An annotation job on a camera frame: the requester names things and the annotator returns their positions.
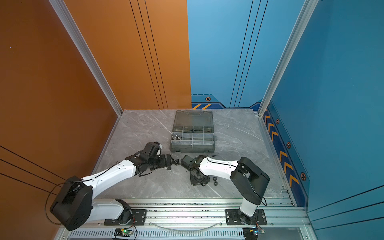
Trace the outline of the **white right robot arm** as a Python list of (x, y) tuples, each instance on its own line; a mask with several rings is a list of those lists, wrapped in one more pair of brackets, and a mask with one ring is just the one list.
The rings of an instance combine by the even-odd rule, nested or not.
[(230, 180), (243, 197), (240, 215), (251, 219), (258, 206), (266, 205), (264, 194), (270, 177), (246, 157), (238, 161), (217, 160), (200, 155), (196, 158), (184, 156), (181, 165), (190, 173), (191, 184), (205, 186), (210, 177)]

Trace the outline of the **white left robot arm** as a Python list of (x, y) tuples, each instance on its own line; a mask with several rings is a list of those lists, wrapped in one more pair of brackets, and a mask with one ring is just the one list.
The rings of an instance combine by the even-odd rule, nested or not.
[(179, 164), (180, 160), (174, 159), (171, 154), (162, 154), (159, 142), (149, 142), (143, 150), (106, 170), (83, 178), (68, 178), (61, 184), (62, 188), (45, 212), (51, 213), (68, 231), (99, 220), (112, 221), (122, 226), (132, 224), (134, 216), (128, 203), (122, 199), (104, 203), (97, 200), (97, 196), (124, 180), (146, 176), (146, 170), (171, 170), (173, 165)]

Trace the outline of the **grey plastic organizer box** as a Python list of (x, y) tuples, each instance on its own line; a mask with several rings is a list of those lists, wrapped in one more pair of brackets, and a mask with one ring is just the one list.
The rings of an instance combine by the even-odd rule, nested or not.
[[(181, 135), (181, 141), (173, 141), (173, 135)], [(170, 150), (173, 153), (214, 153), (215, 131), (212, 111), (176, 111)]]

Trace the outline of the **green circuit board right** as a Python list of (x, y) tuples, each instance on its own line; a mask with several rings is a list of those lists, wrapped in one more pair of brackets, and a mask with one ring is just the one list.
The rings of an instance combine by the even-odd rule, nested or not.
[(243, 228), (243, 236), (245, 240), (257, 240), (259, 235), (264, 234), (265, 231), (257, 228)]

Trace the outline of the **green circuit board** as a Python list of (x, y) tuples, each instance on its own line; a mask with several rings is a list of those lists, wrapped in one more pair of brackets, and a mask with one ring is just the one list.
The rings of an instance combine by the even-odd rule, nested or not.
[(264, 234), (265, 231), (257, 228), (243, 228), (243, 236), (245, 240), (257, 240), (259, 235)]
[(132, 229), (116, 228), (114, 231), (113, 239), (115, 240), (133, 240), (135, 238), (135, 232)]

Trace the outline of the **green circuit board left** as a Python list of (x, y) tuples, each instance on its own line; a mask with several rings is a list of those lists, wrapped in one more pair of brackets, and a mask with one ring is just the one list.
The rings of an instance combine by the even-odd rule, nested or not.
[(113, 239), (115, 240), (133, 240), (135, 238), (135, 232), (132, 229), (116, 228), (114, 231)]

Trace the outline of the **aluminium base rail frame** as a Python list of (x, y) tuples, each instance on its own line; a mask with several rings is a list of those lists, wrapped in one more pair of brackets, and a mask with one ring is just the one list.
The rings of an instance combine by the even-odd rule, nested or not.
[(259, 205), (254, 220), (247, 225), (240, 220), (240, 198), (151, 198), (125, 199), (132, 211), (145, 210), (143, 216), (136, 217), (140, 226), (168, 228), (208, 228), (239, 227), (258, 228), (298, 228), (302, 239), (317, 239), (303, 207), (284, 193), (280, 198), (266, 198), (266, 205)]

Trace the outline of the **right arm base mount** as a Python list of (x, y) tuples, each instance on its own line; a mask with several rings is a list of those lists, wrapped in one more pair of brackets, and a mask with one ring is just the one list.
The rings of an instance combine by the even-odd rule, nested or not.
[(263, 209), (256, 209), (253, 216), (242, 213), (240, 209), (226, 209), (226, 223), (229, 226), (247, 225), (247, 226), (266, 226), (267, 218)]

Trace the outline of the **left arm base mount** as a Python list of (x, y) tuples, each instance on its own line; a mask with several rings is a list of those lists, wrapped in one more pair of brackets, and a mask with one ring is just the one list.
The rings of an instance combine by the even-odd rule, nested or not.
[(115, 199), (123, 207), (123, 211), (117, 219), (105, 219), (105, 226), (143, 226), (147, 218), (147, 210), (132, 209), (132, 207), (122, 199)]

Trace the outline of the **aluminium corner post left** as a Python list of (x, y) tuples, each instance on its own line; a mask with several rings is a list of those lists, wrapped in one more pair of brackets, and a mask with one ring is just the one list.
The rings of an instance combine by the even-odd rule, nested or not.
[(103, 74), (99, 64), (97, 63), (94, 55), (92, 54), (92, 51), (89, 48), (85, 38), (83, 37), (79, 27), (72, 17), (66, 3), (59, 0), (49, 0), (49, 2), (59, 17), (61, 23), (65, 27), (71, 40), (81, 54), (83, 60), (87, 64), (89, 70), (93, 74), (95, 80), (99, 84), (111, 107), (120, 118), (123, 114), (123, 109), (117, 100), (112, 88), (110, 87), (105, 75)]

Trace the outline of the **aluminium corner post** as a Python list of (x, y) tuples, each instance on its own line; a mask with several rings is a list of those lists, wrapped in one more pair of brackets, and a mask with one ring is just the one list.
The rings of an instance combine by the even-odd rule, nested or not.
[(59, 0), (49, 0), (49, 2), (59, 17), (61, 23), (65, 27), (71, 40), (81, 54), (83, 60), (87, 64), (89, 70), (93, 74), (95, 80), (99, 84), (111, 107), (120, 118), (123, 114), (123, 109), (117, 100), (112, 88), (110, 87), (105, 75), (103, 74), (99, 64), (97, 63), (94, 55), (92, 54), (92, 51), (89, 48), (85, 38), (83, 37), (79, 27), (72, 17), (66, 3)]
[(259, 117), (262, 117), (267, 110), (267, 107), (272, 100), (272, 97), (286, 71), (287, 66), (289, 65), (289, 62), (297, 48), (298, 43), (300, 42), (300, 39), (312, 17), (318, 2), (319, 0), (304, 1), (303, 7), (295, 22), (293, 30), (261, 102), (260, 108), (258, 110)]

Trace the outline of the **aluminium corner post right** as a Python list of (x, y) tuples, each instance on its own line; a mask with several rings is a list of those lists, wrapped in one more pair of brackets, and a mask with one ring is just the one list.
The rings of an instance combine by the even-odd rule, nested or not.
[(262, 117), (267, 110), (267, 107), (272, 100), (272, 97), (286, 71), (287, 66), (289, 65), (289, 62), (297, 48), (298, 43), (300, 42), (300, 39), (312, 17), (318, 2), (319, 0), (304, 1), (303, 7), (295, 22), (293, 30), (261, 102), (260, 108), (258, 110), (259, 117)]

